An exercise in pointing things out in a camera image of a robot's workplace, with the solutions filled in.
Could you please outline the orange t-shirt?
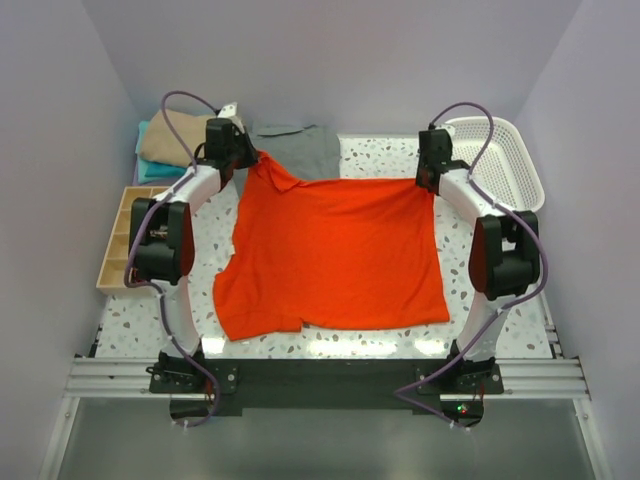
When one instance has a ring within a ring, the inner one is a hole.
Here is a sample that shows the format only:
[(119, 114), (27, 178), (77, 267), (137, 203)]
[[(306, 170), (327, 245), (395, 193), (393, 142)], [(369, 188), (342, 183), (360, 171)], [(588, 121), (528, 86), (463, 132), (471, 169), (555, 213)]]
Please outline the orange t-shirt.
[(212, 287), (223, 331), (240, 341), (447, 322), (434, 218), (433, 195), (412, 179), (304, 181), (262, 154)]

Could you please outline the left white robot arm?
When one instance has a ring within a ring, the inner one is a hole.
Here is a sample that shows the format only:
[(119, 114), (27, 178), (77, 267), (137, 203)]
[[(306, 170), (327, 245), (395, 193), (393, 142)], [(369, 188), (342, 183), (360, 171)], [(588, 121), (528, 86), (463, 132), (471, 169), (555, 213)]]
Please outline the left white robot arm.
[(192, 217), (236, 170), (258, 161), (237, 116), (208, 120), (204, 141), (191, 154), (195, 164), (184, 175), (152, 198), (135, 199), (131, 208), (124, 283), (156, 295), (165, 338), (157, 362), (147, 369), (153, 393), (216, 392), (190, 304), (188, 277), (196, 257)]

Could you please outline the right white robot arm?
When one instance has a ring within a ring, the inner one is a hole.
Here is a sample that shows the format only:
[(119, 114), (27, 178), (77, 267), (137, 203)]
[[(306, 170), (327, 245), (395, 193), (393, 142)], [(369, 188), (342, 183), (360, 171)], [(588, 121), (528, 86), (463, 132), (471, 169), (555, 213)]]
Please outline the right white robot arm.
[(468, 272), (474, 296), (447, 363), (418, 380), (416, 390), (466, 393), (492, 375), (508, 311), (539, 279), (538, 219), (532, 211), (513, 212), (482, 191), (471, 167), (453, 158), (446, 129), (431, 124), (418, 139), (416, 185), (448, 202), (473, 228)]

